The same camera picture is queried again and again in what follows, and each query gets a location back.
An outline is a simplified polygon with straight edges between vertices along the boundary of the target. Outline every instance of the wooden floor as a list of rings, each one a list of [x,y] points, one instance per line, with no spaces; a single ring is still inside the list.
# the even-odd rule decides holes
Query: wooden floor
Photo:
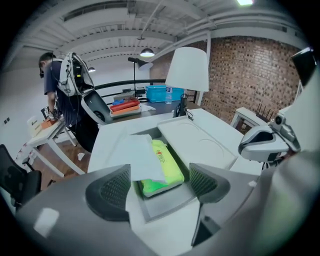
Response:
[[[74,162],[85,173],[87,172],[91,154],[84,150],[79,143],[74,147],[71,142],[67,140],[58,143],[58,146],[72,162]],[[37,157],[34,160],[32,167],[42,173],[41,190],[45,190],[48,187],[50,180],[59,182],[79,175],[66,165],[47,144],[42,145],[39,148],[39,151],[46,159],[49,160],[50,163],[64,174],[64,178],[59,177]],[[79,153],[85,153],[81,161],[78,160]]]

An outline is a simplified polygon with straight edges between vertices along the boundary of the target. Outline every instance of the dark shirt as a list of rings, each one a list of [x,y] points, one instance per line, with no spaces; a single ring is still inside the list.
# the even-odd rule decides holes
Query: dark shirt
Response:
[[[68,97],[63,91],[58,88],[60,79],[60,61],[52,61],[44,71],[44,95],[50,92],[56,92],[57,107],[62,112],[64,123],[71,127],[79,122],[85,114],[85,110],[81,106],[81,96]]]

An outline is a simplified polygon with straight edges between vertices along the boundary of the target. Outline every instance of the black pants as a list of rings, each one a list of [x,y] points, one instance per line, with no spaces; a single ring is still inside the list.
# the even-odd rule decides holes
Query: black pants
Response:
[[[98,124],[86,114],[80,122],[69,128],[79,144],[88,152],[92,152],[99,132]]]

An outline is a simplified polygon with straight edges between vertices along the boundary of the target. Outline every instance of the brick wall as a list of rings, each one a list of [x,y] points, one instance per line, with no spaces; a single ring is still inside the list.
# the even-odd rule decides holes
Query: brick wall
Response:
[[[188,45],[206,50],[200,41]],[[255,111],[278,110],[291,105],[298,89],[299,76],[291,61],[298,48],[271,39],[231,36],[211,40],[209,91],[203,94],[201,107],[227,123],[237,108]],[[151,79],[165,79],[173,52],[153,63]]]

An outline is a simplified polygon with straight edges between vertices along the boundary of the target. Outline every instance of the blue plastic bin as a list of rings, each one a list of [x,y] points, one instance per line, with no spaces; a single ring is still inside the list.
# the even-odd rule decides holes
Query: blue plastic bin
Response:
[[[145,87],[146,97],[150,102],[165,102],[166,101],[166,86],[165,85],[147,85]],[[181,95],[184,94],[184,89],[172,88],[172,101],[180,101]]]

